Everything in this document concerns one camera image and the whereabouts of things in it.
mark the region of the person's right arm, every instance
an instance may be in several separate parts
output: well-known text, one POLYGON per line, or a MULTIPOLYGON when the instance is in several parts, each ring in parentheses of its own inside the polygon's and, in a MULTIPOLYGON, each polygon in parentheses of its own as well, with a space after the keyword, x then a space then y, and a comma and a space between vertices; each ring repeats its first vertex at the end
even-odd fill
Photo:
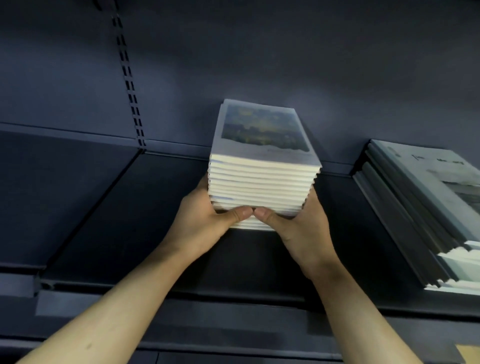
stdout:
POLYGON ((254 214, 278 232, 312 280, 346 364, 421 363, 338 259, 327 216, 313 188, 292 220, 264 207, 256 208, 254 214))

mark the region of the painting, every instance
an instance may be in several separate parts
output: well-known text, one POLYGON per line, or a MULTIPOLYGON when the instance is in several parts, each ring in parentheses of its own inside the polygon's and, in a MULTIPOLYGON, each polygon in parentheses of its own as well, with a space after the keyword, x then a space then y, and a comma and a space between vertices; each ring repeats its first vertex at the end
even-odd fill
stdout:
POLYGON ((295 115, 281 111, 229 105, 222 138, 257 146, 309 151, 295 115))

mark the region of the person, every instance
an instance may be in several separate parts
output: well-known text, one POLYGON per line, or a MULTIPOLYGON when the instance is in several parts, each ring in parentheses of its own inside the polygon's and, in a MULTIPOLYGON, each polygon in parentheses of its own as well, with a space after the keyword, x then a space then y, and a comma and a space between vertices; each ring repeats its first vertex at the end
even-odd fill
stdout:
POLYGON ((182 199, 163 241, 137 268, 18 363, 127 363, 182 272, 252 214, 277 231, 313 282, 345 363, 420 363, 338 259, 313 188, 300 213, 287 220, 264 207, 216 213, 207 184, 204 177, 182 199))

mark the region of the person's left arm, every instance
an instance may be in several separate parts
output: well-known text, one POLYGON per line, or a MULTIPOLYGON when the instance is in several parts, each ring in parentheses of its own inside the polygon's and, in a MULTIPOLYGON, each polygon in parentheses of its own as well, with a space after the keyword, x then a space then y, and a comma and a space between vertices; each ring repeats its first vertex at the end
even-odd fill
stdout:
POLYGON ((217 214, 204 177, 182 200, 163 242, 130 274, 21 364, 125 364, 182 272, 207 252, 250 207, 217 214))

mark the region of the forearm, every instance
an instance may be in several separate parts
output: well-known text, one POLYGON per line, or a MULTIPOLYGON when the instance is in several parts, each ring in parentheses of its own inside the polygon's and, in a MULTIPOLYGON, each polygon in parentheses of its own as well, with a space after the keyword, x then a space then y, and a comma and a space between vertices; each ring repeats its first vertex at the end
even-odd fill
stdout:
POLYGON ((312 277, 347 364, 420 363, 338 259, 312 277))
POLYGON ((20 363, 124 364, 140 342, 166 294, 188 266, 162 245, 106 293, 20 363))

